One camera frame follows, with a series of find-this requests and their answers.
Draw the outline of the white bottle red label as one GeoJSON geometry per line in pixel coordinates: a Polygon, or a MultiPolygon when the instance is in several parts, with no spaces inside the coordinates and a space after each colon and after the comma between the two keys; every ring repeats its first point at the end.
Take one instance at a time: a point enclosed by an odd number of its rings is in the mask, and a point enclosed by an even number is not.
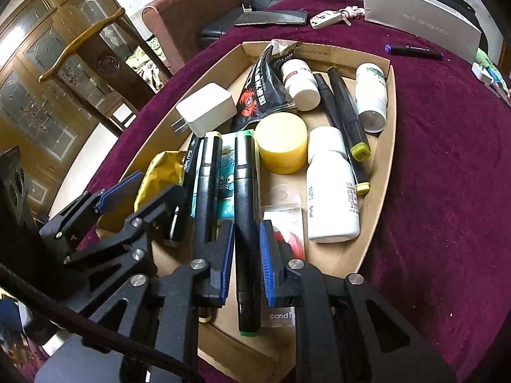
{"type": "Polygon", "coordinates": [[[308,239],[344,242],[359,236],[359,206],[352,166],[340,130],[319,126],[308,135],[308,239]]]}

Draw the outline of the green cloth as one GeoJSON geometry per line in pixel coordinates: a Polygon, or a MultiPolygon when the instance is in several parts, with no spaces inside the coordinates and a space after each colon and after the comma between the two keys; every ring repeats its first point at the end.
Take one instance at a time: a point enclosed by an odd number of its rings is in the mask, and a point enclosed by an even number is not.
{"type": "Polygon", "coordinates": [[[489,58],[487,53],[484,50],[480,49],[480,48],[477,49],[476,63],[478,63],[480,66],[485,67],[488,70],[490,70],[499,79],[502,79],[500,71],[498,70],[498,68],[495,66],[493,61],[491,61],[491,59],[489,58]]]}

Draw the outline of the cardboard tray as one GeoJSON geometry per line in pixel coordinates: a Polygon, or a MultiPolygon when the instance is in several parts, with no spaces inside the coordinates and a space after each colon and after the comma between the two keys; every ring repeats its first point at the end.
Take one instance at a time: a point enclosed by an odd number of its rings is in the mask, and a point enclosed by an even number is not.
{"type": "MultiPolygon", "coordinates": [[[[237,100],[241,93],[248,71],[257,57],[268,44],[267,41],[245,41],[237,45],[221,58],[213,67],[200,78],[193,78],[193,86],[181,99],[169,101],[170,106],[185,99],[199,88],[210,82],[228,89],[237,100]]],[[[372,237],[378,224],[384,204],[385,193],[390,179],[392,158],[396,136],[397,100],[395,74],[391,61],[357,50],[345,49],[304,42],[296,50],[296,56],[305,60],[312,70],[320,72],[329,83],[326,70],[336,67],[342,75],[349,91],[354,94],[355,73],[362,63],[379,65],[386,77],[388,93],[387,124],[379,136],[368,135],[371,146],[371,156],[365,161],[369,173],[371,189],[364,198],[359,198],[360,234],[359,237],[344,243],[316,244],[308,240],[307,235],[307,189],[306,168],[292,175],[271,173],[261,163],[260,195],[263,208],[276,205],[279,199],[290,199],[297,205],[298,194],[301,196],[302,233],[307,261],[317,266],[322,272],[344,278],[346,274],[357,272],[362,265],[365,254],[369,249],[372,237]]],[[[140,147],[136,156],[128,164],[122,164],[122,176],[115,177],[115,183],[138,170],[146,170],[149,162],[162,150],[177,150],[185,148],[191,137],[190,131],[176,134],[171,124],[178,120],[179,114],[173,108],[160,121],[145,143],[140,147]]],[[[127,199],[125,204],[117,207],[111,213],[106,213],[99,220],[100,235],[118,232],[125,218],[133,212],[134,198],[127,199]]],[[[158,274],[166,275],[178,267],[183,257],[177,251],[165,251],[162,245],[154,244],[155,262],[158,274]]],[[[213,322],[199,326],[199,355],[213,367],[239,382],[279,382],[294,366],[294,328],[262,328],[255,337],[240,336],[237,328],[236,274],[233,273],[230,282],[230,295],[226,305],[217,312],[213,322]]]]}

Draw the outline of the white power adapter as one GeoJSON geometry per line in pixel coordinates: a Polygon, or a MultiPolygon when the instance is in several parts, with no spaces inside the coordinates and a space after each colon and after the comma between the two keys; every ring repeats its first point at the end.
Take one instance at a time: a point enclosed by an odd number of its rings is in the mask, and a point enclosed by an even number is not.
{"type": "Polygon", "coordinates": [[[180,119],[171,128],[176,133],[190,129],[198,138],[236,115],[231,93],[216,83],[209,83],[181,100],[176,109],[180,119]]]}

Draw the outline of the red number nine candle pack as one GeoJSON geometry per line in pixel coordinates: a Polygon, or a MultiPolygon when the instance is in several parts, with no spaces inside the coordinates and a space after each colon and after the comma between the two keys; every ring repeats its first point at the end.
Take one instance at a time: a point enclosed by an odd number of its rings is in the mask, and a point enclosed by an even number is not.
{"type": "MultiPolygon", "coordinates": [[[[263,219],[270,220],[276,235],[288,243],[297,259],[305,259],[304,221],[300,192],[288,184],[279,184],[267,192],[263,200],[263,219]]],[[[295,326],[294,308],[262,307],[263,328],[295,326]]]]}

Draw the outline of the wooden chair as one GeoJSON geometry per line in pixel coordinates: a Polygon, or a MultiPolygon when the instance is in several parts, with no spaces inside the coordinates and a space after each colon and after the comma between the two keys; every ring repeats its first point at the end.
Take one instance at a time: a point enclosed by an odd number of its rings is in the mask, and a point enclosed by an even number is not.
{"type": "Polygon", "coordinates": [[[122,125],[107,118],[103,112],[99,111],[90,101],[79,94],[71,84],[71,79],[64,76],[63,67],[69,58],[79,56],[113,91],[119,93],[123,100],[134,107],[136,112],[140,112],[154,96],[154,91],[103,41],[101,31],[113,24],[117,25],[142,48],[164,77],[170,79],[172,72],[146,41],[141,38],[140,34],[134,29],[134,26],[128,23],[125,19],[125,13],[124,8],[119,8],[110,17],[106,17],[89,26],[74,38],[71,43],[65,46],[53,65],[38,77],[39,82],[46,80],[56,82],[74,101],[117,138],[124,131],[122,125]]]}

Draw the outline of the black snack bag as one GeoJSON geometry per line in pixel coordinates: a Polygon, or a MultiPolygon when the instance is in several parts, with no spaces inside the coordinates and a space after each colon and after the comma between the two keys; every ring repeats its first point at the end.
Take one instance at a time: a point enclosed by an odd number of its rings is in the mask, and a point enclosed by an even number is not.
{"type": "Polygon", "coordinates": [[[296,108],[281,78],[284,62],[294,58],[299,41],[274,39],[257,58],[242,87],[236,104],[236,115],[230,131],[248,129],[272,113],[287,112],[296,108]]]}

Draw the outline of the wooden cabinet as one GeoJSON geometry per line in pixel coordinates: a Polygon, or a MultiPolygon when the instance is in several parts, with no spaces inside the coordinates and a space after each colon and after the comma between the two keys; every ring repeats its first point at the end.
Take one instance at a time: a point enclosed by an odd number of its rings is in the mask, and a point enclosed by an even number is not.
{"type": "MultiPolygon", "coordinates": [[[[1,147],[18,146],[28,174],[28,202],[45,217],[85,142],[101,126],[56,82],[39,82],[74,38],[119,9],[116,0],[6,0],[1,7],[1,147]]],[[[101,38],[126,62],[137,44],[113,24],[101,38]]],[[[122,106],[134,107],[113,91],[79,56],[63,67],[79,94],[107,118],[122,106]]]]}

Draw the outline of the grey shoe box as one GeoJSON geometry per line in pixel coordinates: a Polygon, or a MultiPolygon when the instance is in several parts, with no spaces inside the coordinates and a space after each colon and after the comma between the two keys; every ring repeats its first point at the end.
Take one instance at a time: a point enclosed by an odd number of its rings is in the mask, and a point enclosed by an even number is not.
{"type": "Polygon", "coordinates": [[[437,0],[363,0],[365,20],[438,44],[472,63],[482,32],[461,13],[437,0]]]}

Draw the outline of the black marker green caps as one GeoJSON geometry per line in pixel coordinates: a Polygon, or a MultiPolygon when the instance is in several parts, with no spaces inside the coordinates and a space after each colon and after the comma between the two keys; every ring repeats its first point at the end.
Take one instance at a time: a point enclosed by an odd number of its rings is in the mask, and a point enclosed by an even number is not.
{"type": "Polygon", "coordinates": [[[261,327],[261,256],[256,143],[250,131],[235,140],[234,204],[238,329],[255,336],[261,327]]]}

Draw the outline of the small white charger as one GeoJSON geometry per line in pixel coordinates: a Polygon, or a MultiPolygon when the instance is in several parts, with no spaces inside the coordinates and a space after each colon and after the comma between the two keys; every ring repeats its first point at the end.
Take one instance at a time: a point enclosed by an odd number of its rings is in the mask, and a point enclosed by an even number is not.
{"type": "Polygon", "coordinates": [[[491,86],[492,84],[503,85],[503,80],[494,67],[484,67],[482,64],[474,62],[471,70],[474,76],[485,86],[491,86]]]}

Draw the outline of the thin black pen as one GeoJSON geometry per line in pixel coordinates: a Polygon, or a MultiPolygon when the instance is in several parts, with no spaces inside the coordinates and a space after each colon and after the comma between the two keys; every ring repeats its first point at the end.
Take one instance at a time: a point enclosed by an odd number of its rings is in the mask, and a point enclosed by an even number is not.
{"type": "Polygon", "coordinates": [[[324,80],[321,74],[314,73],[313,77],[318,85],[318,90],[320,93],[320,102],[325,109],[329,123],[331,126],[337,128],[342,135],[344,147],[346,150],[345,156],[347,158],[347,161],[350,163],[353,172],[354,189],[356,195],[364,196],[371,189],[369,176],[365,171],[364,165],[361,162],[357,162],[352,157],[351,152],[348,148],[348,138],[346,129],[344,127],[344,124],[342,123],[340,109],[336,105],[332,89],[329,87],[329,85],[326,84],[326,81],[324,80]]]}

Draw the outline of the maroon chair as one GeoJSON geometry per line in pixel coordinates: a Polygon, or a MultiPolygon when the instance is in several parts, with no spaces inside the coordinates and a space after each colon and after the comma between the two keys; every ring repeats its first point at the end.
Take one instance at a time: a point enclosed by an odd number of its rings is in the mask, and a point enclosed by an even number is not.
{"type": "Polygon", "coordinates": [[[242,0],[154,0],[142,9],[142,21],[176,73],[201,51],[199,32],[241,4],[242,0]]]}

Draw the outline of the gold foil packet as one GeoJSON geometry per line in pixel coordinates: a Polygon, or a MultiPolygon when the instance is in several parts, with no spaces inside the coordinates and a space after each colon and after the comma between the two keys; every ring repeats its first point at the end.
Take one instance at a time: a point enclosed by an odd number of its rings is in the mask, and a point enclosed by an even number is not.
{"type": "Polygon", "coordinates": [[[170,185],[184,184],[185,158],[183,150],[164,150],[152,159],[134,201],[135,212],[170,185]]]}

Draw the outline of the white bottle green label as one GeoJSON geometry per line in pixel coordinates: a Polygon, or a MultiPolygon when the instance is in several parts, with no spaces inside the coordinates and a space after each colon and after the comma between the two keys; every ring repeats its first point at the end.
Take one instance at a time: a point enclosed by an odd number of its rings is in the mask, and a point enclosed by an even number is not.
{"type": "Polygon", "coordinates": [[[382,69],[363,63],[356,70],[355,102],[357,114],[366,132],[380,133],[387,121],[387,88],[382,69]]]}

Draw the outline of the black smartphone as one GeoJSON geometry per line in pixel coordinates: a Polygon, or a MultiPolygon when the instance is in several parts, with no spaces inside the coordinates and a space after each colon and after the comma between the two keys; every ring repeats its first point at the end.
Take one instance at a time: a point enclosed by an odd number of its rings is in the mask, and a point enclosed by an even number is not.
{"type": "Polygon", "coordinates": [[[246,11],[234,22],[236,27],[264,25],[304,25],[307,11],[246,11]]]}

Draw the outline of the white small bottle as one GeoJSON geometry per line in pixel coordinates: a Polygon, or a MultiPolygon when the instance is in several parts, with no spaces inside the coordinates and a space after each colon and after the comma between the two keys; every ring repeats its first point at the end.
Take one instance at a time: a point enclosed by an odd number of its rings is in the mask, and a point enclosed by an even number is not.
{"type": "Polygon", "coordinates": [[[308,64],[301,59],[291,59],[281,66],[284,86],[299,111],[312,111],[320,104],[318,84],[308,64]]]}

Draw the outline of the black marker yellow caps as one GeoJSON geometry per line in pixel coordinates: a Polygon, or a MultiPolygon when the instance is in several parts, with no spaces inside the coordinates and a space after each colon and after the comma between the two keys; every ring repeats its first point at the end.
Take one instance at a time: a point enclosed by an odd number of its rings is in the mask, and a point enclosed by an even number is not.
{"type": "Polygon", "coordinates": [[[363,162],[371,156],[371,148],[365,135],[364,127],[355,111],[352,96],[349,93],[347,84],[335,67],[330,67],[327,70],[327,75],[347,133],[350,153],[357,162],[363,162]]]}

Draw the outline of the black marker cream caps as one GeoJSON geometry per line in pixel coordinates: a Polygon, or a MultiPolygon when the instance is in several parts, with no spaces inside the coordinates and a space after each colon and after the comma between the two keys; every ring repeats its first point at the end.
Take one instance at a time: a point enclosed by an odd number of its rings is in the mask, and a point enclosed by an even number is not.
{"type": "MultiPolygon", "coordinates": [[[[222,147],[223,139],[219,132],[206,133],[202,142],[197,176],[193,258],[206,261],[211,273],[220,268],[222,257],[221,251],[217,248],[217,190],[222,147]]],[[[213,273],[208,283],[203,281],[200,284],[200,301],[207,305],[198,309],[199,322],[209,322],[212,318],[212,308],[219,307],[220,284],[219,276],[213,273]]]]}

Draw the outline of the blue cartoon tissue pack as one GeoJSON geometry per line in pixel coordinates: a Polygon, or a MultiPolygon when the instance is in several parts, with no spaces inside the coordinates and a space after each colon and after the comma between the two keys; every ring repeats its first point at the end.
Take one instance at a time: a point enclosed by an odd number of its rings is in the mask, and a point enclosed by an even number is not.
{"type": "MultiPolygon", "coordinates": [[[[229,219],[233,220],[235,216],[235,198],[234,198],[234,172],[235,172],[235,143],[236,143],[236,135],[242,134],[246,136],[251,136],[254,139],[254,130],[244,130],[239,132],[232,132],[227,134],[220,134],[218,131],[210,131],[206,134],[205,138],[212,137],[213,134],[217,134],[217,137],[222,135],[223,139],[223,148],[221,155],[221,166],[220,166],[220,179],[219,186],[217,189],[217,219],[218,224],[220,224],[220,220],[229,219]]],[[[192,196],[192,204],[191,204],[191,217],[195,218],[196,212],[196,201],[197,201],[197,185],[198,185],[198,176],[200,171],[200,166],[202,163],[203,156],[203,140],[199,144],[198,150],[198,161],[196,168],[196,179],[194,181],[194,189],[192,196]]],[[[257,143],[255,141],[255,175],[256,180],[259,183],[260,181],[260,158],[259,158],[259,150],[257,143]]],[[[259,222],[262,219],[261,210],[260,210],[260,202],[261,197],[260,194],[257,193],[257,210],[255,212],[255,220],[259,222]]]]}

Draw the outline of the white car key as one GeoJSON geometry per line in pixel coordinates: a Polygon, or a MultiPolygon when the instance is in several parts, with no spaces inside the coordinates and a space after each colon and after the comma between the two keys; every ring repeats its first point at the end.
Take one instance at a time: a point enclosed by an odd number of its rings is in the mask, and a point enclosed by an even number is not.
{"type": "Polygon", "coordinates": [[[352,20],[365,15],[365,9],[359,6],[347,6],[336,11],[322,11],[310,19],[312,29],[325,29],[337,23],[352,26],[352,20]]]}

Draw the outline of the yellow round jar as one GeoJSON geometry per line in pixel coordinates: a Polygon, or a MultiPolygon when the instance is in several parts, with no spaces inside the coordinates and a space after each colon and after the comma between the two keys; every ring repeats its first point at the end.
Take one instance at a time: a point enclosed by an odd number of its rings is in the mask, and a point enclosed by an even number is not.
{"type": "Polygon", "coordinates": [[[307,161],[308,128],[296,114],[271,114],[257,124],[254,135],[263,163],[271,172],[293,174],[307,161]]]}

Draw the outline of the black marker purple cap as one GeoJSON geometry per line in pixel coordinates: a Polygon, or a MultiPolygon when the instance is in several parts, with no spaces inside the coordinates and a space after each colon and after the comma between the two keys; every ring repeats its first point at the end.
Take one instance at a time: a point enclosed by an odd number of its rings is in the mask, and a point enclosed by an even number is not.
{"type": "Polygon", "coordinates": [[[395,55],[395,56],[424,58],[424,59],[438,60],[438,61],[443,59],[443,54],[437,50],[421,48],[421,47],[416,47],[416,46],[410,46],[410,45],[398,46],[398,45],[386,44],[384,46],[384,50],[385,50],[385,52],[387,52],[387,54],[395,55]]]}

